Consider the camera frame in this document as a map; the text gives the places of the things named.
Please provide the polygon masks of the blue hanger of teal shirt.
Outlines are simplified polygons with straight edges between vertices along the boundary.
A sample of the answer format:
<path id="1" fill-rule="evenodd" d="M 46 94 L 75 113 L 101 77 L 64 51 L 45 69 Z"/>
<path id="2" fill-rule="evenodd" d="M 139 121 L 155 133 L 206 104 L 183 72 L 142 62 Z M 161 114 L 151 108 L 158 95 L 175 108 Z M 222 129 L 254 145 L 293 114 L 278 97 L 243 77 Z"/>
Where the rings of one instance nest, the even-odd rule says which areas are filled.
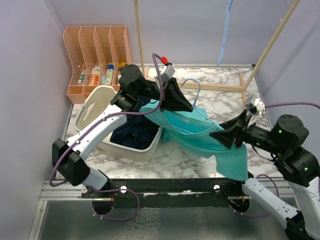
<path id="1" fill-rule="evenodd" d="M 196 80 L 195 78 L 188 78 L 186 80 L 184 80 L 184 82 L 182 83 L 181 86 L 183 86 L 187 81 L 194 81 L 198 84 L 198 92 L 196 94 L 196 97 L 193 101 L 193 104 L 192 104 L 192 107 L 193 107 L 193 110 L 192 110 L 192 113 L 193 112 L 197 112 L 199 115 L 201 115 L 202 117 L 204 117 L 206 120 L 210 121 L 212 123 L 212 126 L 210 128 L 208 128 L 207 130 L 204 130 L 204 131 L 200 131 L 200 132 L 190 132 L 188 130 L 185 130 L 184 128 L 181 128 L 179 127 L 182 123 L 183 123 L 183 120 L 185 120 L 184 117 L 180 117 L 178 118 L 177 116 L 173 118 L 174 122 L 175 123 L 178 123 L 178 125 L 173 125 L 168 119 L 167 119 L 167 115 L 166 113 L 164 113 L 164 117 L 165 117 L 165 120 L 168 122 L 168 124 L 173 128 L 175 129 L 176 131 L 178 131 L 179 133 L 181 134 L 185 134 L 185 135 L 194 135 L 194 134 L 202 134 L 202 133 L 206 133 L 208 132 L 209 130 L 211 132 L 217 132 L 217 131 L 220 131 L 222 130 L 222 128 L 220 126 L 218 126 L 218 123 L 217 122 L 214 122 L 213 120 L 211 120 L 210 118 L 208 118 L 205 114 L 203 114 L 201 111 L 199 111 L 196 107 L 196 103 L 197 103 L 197 100 L 198 100 L 198 97 L 199 97 L 199 93 L 201 91 L 201 84 L 198 80 Z"/>

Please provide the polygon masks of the teal t shirt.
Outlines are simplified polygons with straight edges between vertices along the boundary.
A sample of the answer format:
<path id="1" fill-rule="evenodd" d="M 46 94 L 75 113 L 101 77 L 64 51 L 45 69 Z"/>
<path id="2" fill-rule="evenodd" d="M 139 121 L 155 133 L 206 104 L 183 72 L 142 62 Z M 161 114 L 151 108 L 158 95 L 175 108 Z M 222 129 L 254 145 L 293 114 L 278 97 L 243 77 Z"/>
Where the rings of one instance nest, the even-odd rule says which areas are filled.
<path id="1" fill-rule="evenodd" d="M 246 181 L 248 176 L 248 152 L 243 144 L 239 148 L 226 148 L 216 139 L 210 137 L 211 132 L 223 128 L 217 122 L 205 118 L 206 110 L 199 111 L 160 111 L 146 114 L 151 122 L 162 127 L 164 142 L 173 141 L 193 154 L 210 158 L 215 156 L 216 170 L 226 178 L 236 181 Z"/>

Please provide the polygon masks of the navy blue t shirt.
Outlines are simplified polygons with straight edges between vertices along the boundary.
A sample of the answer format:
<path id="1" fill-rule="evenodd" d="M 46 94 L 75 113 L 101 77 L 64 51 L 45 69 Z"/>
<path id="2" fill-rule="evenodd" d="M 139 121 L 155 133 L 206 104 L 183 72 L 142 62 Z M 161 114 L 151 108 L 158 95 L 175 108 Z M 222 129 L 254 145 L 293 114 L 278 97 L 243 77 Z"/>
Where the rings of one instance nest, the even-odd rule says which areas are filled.
<path id="1" fill-rule="evenodd" d="M 115 129 L 110 142 L 137 150 L 148 148 L 159 131 L 159 126 L 144 115 L 127 115 L 127 122 Z"/>

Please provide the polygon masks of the light blue wire hanger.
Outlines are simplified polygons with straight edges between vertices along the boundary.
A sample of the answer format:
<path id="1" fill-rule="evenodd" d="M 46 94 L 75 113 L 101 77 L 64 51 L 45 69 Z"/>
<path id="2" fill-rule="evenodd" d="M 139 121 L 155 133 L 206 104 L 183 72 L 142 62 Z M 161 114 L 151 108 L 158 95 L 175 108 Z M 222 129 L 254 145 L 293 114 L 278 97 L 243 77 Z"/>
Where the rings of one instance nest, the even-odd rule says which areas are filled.
<path id="1" fill-rule="evenodd" d="M 227 39 L 227 32 L 228 32 L 228 25 L 229 25 L 229 19 L 230 19 L 230 11 L 232 8 L 234 0 L 228 0 L 227 6 L 226 6 L 226 16 L 225 16 L 225 23 L 224 23 L 224 30 L 223 30 L 223 36 L 222 36 L 222 43 L 221 43 L 221 49 L 217 61 L 217 66 L 219 67 L 222 61 L 222 58 L 224 56 L 224 48 L 226 44 Z"/>

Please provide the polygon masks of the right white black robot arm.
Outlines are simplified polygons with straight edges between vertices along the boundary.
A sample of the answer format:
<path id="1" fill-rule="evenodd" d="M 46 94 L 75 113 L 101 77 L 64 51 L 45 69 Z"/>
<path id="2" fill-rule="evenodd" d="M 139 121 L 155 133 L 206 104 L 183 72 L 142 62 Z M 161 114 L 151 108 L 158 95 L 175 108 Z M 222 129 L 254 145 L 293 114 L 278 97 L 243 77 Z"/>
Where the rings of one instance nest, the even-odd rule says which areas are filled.
<path id="1" fill-rule="evenodd" d="M 309 135 L 308 129 L 297 116 L 290 114 L 281 115 L 270 131 L 249 124 L 249 120 L 249 115 L 243 111 L 222 123 L 222 130 L 209 135 L 228 149 L 247 143 L 274 155 L 273 164 L 290 185 L 300 208 L 281 200 L 255 177 L 231 181 L 230 191 L 236 196 L 245 193 L 260 203 L 280 222 L 290 240 L 318 240 L 320 165 L 317 158 L 302 147 Z"/>

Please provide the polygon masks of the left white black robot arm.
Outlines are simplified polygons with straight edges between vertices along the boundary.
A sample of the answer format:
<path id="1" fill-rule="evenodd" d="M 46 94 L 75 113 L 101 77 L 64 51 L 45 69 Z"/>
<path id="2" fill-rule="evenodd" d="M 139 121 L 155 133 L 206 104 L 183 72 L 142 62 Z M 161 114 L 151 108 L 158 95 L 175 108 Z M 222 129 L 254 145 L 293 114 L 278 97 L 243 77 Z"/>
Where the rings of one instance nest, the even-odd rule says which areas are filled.
<path id="1" fill-rule="evenodd" d="M 111 190 L 109 178 L 99 170 L 89 167 L 85 160 L 107 135 L 127 122 L 127 116 L 142 115 L 142 97 L 157 100 L 156 110 L 192 112 L 191 103 L 181 92 L 171 63 L 157 70 L 155 81 L 147 80 L 139 67 L 129 64 L 122 68 L 118 80 L 119 91 L 105 110 L 78 134 L 52 144 L 52 166 L 50 178 L 59 172 L 72 186 L 83 184 L 92 188 L 97 196 L 106 197 Z"/>

